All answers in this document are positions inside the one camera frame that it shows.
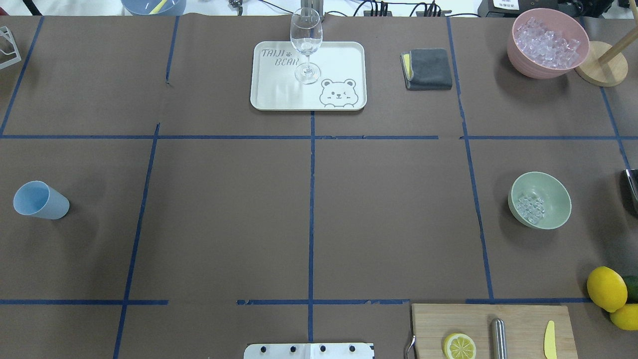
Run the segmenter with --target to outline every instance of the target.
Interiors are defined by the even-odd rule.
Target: blue cup
[[[60,219],[69,212],[69,200],[46,183],[31,181],[13,196],[13,209],[25,216]]]
[[[122,5],[133,15],[150,15],[151,10],[159,3],[160,0],[122,0]],[[180,16],[184,15],[184,9],[186,0],[168,0],[158,13],[151,16]]]

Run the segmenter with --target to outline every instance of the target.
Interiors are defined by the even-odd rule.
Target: bowl
[[[542,20],[550,31],[561,31],[563,37],[568,41],[570,39],[580,41],[581,44],[576,50],[579,55],[578,60],[570,68],[550,68],[537,64],[516,45],[514,33],[516,29],[525,24],[530,17]],[[507,40],[507,56],[510,58],[512,65],[520,73],[532,79],[551,79],[563,75],[580,66],[587,59],[589,51],[590,38],[578,21],[560,11],[545,8],[531,9],[520,14],[514,21],[510,36]]]
[[[516,219],[536,229],[559,228],[572,214],[572,200],[565,186],[543,172],[527,172],[520,175],[512,185],[507,203]],[[525,210],[531,208],[530,203],[533,207],[531,215]],[[538,221],[530,220],[539,212],[543,212],[542,218]]]
[[[122,0],[122,5],[133,15],[165,15],[165,16],[180,16],[184,15],[184,9],[186,9],[186,0],[168,0],[161,11],[154,14],[149,14],[153,8],[160,3],[160,0]]]

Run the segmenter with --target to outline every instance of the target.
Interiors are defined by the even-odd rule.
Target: pink bowl
[[[578,50],[576,50],[579,55],[578,60],[572,67],[561,69],[549,68],[535,63],[527,57],[527,55],[523,54],[516,45],[516,42],[514,42],[514,33],[516,29],[525,24],[530,17],[543,20],[543,23],[551,31],[562,31],[563,37],[567,40],[576,39],[581,42],[580,46],[578,46]],[[520,73],[532,79],[551,79],[567,73],[580,66],[587,58],[589,51],[590,38],[587,36],[585,29],[583,29],[576,20],[560,11],[545,8],[532,9],[520,14],[518,18],[516,18],[516,21],[514,21],[510,36],[507,40],[507,56],[510,58],[512,65],[514,65]]]

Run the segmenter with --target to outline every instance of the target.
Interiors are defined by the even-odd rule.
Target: yellow utensil
[[[151,10],[151,12],[149,12],[149,15],[153,15],[153,14],[156,14],[156,13],[160,12],[160,10],[161,10],[161,9],[162,9],[162,7],[164,6],[164,4],[166,4],[166,2],[167,2],[167,1],[168,1],[168,0],[161,0],[161,1],[159,2],[159,4],[158,4],[157,6],[155,6],[155,7],[153,8],[153,10]]]
[[[547,359],[556,358],[556,335],[554,332],[554,321],[547,322],[547,328],[545,328],[545,344],[544,344],[545,357]]]

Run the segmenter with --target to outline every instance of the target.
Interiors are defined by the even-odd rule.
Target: folded cloth
[[[401,53],[405,87],[409,90],[451,89],[452,74],[445,49],[414,49]]]

